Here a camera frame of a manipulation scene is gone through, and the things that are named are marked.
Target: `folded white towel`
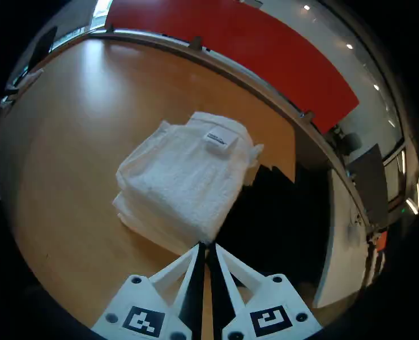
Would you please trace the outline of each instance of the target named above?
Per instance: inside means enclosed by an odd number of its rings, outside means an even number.
[[[162,122],[120,165],[114,206],[132,230],[182,254],[214,240],[262,148],[226,117]]]

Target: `wooden table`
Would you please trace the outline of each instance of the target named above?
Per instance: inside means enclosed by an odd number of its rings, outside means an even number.
[[[294,131],[270,107],[189,60],[128,42],[84,40],[64,51],[1,119],[13,235],[42,285],[83,324],[95,323],[128,275],[177,258],[118,220],[115,173],[161,120],[184,124],[194,111],[243,123],[265,145],[260,163],[294,180]],[[209,275],[202,334],[212,338]]]

